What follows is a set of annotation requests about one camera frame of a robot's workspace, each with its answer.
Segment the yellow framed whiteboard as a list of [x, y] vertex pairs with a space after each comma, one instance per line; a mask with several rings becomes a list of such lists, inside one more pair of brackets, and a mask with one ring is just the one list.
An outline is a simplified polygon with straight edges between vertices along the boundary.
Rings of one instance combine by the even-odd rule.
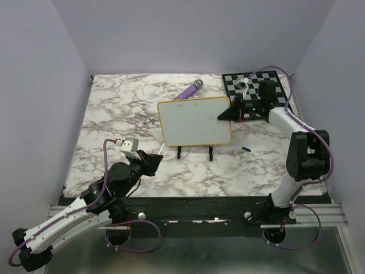
[[217, 117], [230, 106], [227, 96], [161, 101], [157, 112], [168, 147], [224, 145], [232, 142], [232, 125]]

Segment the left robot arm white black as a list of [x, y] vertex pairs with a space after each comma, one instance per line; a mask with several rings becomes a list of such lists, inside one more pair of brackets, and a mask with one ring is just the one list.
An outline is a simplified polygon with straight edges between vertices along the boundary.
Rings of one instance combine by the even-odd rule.
[[103, 177], [89, 185], [67, 208], [48, 221], [32, 228], [19, 228], [12, 234], [19, 263], [9, 258], [12, 267], [32, 272], [50, 262], [62, 244], [103, 225], [132, 223], [124, 202], [142, 176], [153, 177], [162, 161], [159, 154], [138, 150], [127, 162], [106, 168]]

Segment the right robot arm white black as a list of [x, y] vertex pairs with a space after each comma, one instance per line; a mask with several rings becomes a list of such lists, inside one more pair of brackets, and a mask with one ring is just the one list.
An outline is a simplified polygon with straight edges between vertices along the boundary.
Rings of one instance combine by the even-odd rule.
[[244, 115], [259, 115], [274, 125], [290, 141], [286, 158], [287, 175], [276, 190], [267, 198], [262, 210], [263, 219], [274, 224], [283, 217], [283, 209], [294, 209], [294, 202], [303, 188], [323, 182], [331, 169], [329, 134], [315, 130], [299, 120], [286, 103], [276, 94], [276, 82], [264, 79], [258, 82], [259, 98], [247, 100], [248, 78], [238, 78], [238, 87], [230, 106], [217, 117], [218, 120], [241, 122]]

